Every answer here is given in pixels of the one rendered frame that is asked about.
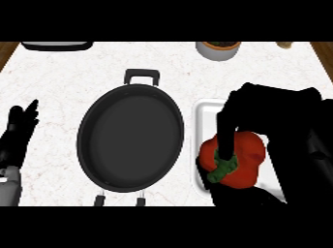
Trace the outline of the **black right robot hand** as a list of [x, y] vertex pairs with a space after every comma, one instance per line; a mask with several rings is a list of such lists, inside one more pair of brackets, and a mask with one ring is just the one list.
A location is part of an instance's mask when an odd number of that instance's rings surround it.
[[213, 204], [222, 207], [284, 206], [312, 203], [322, 178], [309, 160], [306, 140], [321, 103], [315, 88], [300, 91], [244, 83], [230, 93], [216, 114], [218, 156], [227, 161], [234, 153], [234, 136], [250, 131], [268, 137], [266, 151], [286, 199], [258, 187], [234, 189], [213, 184]]

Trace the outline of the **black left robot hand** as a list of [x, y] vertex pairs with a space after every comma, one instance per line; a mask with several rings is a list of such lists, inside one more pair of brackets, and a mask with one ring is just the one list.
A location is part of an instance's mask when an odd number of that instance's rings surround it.
[[9, 112], [7, 129], [0, 138], [0, 177], [9, 167], [20, 168], [26, 147], [38, 124], [38, 101], [34, 100], [26, 108], [13, 106]]

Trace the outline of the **red bell pepper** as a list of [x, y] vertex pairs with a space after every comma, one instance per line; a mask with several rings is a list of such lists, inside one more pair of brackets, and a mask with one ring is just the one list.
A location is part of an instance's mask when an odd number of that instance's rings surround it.
[[216, 138], [206, 140], [200, 147], [199, 162], [208, 171], [206, 180], [234, 189], [247, 189], [256, 185], [264, 159], [262, 139], [252, 132], [234, 133], [234, 154], [227, 162], [218, 156]]

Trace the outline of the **white tray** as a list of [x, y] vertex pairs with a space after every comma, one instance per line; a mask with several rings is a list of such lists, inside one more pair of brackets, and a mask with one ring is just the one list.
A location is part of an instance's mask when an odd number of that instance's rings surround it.
[[[199, 157], [199, 151], [203, 142], [209, 140], [216, 133], [215, 115], [219, 113], [224, 107], [224, 103], [224, 99], [200, 99], [194, 103], [191, 113], [191, 182], [197, 194], [205, 199], [209, 199], [212, 197], [212, 194], [210, 191], [205, 188], [202, 176], [197, 171], [196, 159]], [[259, 167], [256, 186], [265, 189], [281, 201], [286, 201], [269, 157], [265, 157]]]

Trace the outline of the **dark grey pot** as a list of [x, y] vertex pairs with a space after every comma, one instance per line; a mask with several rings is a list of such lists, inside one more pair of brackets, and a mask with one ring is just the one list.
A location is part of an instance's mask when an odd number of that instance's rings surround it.
[[153, 83], [160, 72], [128, 69], [124, 86], [91, 105], [76, 134], [76, 157], [96, 185], [116, 193], [143, 193], [165, 177], [182, 148], [184, 121], [178, 105]]

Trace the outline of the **white potted plant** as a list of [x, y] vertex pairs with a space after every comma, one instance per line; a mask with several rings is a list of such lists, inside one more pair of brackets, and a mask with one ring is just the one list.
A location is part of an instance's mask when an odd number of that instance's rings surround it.
[[197, 42], [196, 49], [200, 55], [212, 61], [227, 61], [237, 54], [241, 43], [233, 46], [215, 46], [209, 42]]

